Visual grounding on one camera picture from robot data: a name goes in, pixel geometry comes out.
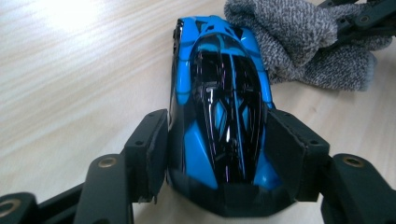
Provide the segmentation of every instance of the car body shell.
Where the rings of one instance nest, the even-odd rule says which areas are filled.
[[[263,153],[274,108],[254,34],[217,16],[177,21],[168,183],[226,217],[269,216],[288,206]]]

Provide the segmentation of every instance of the wooden surface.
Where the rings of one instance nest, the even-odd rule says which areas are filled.
[[[182,16],[223,16],[224,1],[0,2],[0,195],[39,202],[119,153],[140,120],[169,103],[172,32]],[[319,133],[331,154],[371,161],[396,189],[396,44],[375,55],[366,92],[273,86],[275,103]],[[212,215],[164,186],[134,204],[136,223],[321,223],[319,203],[268,218]]]

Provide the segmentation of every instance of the screw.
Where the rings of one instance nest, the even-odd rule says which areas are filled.
[[[343,158],[343,161],[344,163],[357,168],[361,168],[364,166],[364,162],[356,157],[345,156]]]
[[[116,158],[114,157],[107,157],[99,161],[98,166],[101,168],[107,168],[115,165],[117,163]]]

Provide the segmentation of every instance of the knitted glove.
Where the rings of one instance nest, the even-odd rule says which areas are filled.
[[[316,7],[304,0],[228,0],[226,19],[253,31],[271,83],[298,80],[345,91],[364,91],[374,74],[378,50],[391,37],[367,37],[331,50],[336,20],[359,15],[367,5]]]

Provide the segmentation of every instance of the blue plastic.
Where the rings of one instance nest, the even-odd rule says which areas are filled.
[[[187,115],[181,121],[187,124],[181,131],[186,175],[212,189],[224,181],[275,188],[279,180],[265,159],[258,117],[262,103],[274,104],[254,34],[217,16],[181,18],[180,24],[175,93],[180,114]]]
[[[207,157],[204,139],[195,121],[184,135],[186,173],[212,189],[218,187]]]

